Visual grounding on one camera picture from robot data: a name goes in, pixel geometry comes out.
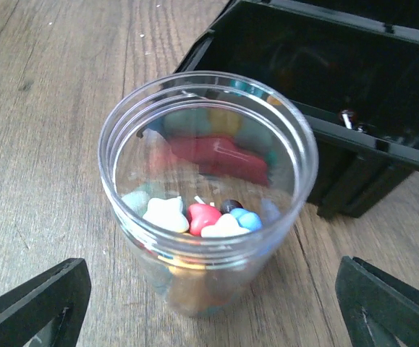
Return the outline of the clear plastic jar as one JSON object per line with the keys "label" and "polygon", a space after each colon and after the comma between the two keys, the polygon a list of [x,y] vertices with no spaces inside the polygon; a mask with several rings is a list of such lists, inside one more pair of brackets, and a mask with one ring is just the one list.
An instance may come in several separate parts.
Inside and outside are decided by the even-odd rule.
{"label": "clear plastic jar", "polygon": [[[273,88],[227,72],[181,72],[125,96],[98,143],[101,182],[148,282],[175,311],[234,301],[280,247],[315,184],[318,148],[300,110]],[[151,198],[241,207],[263,227],[233,237],[175,233],[143,219]]]}

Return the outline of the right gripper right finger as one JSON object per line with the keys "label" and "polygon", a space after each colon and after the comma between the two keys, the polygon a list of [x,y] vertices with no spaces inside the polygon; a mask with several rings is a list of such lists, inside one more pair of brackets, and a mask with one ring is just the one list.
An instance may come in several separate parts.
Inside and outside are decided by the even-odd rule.
{"label": "right gripper right finger", "polygon": [[344,256],[335,292],[353,346],[419,346],[419,290]]}

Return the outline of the black candy tray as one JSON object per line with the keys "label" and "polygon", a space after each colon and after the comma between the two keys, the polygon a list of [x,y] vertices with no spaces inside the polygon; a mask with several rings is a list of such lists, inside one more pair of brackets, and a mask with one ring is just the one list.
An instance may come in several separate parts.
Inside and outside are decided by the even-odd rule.
{"label": "black candy tray", "polygon": [[419,1],[230,1],[178,72],[241,74],[316,136],[318,214],[360,217],[419,171]]}

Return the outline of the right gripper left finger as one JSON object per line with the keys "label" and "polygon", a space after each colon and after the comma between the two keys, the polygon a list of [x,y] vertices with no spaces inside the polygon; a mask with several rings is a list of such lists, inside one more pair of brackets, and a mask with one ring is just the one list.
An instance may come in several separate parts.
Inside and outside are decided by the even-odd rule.
{"label": "right gripper left finger", "polygon": [[76,346],[91,292],[88,266],[70,258],[0,296],[0,346]]}

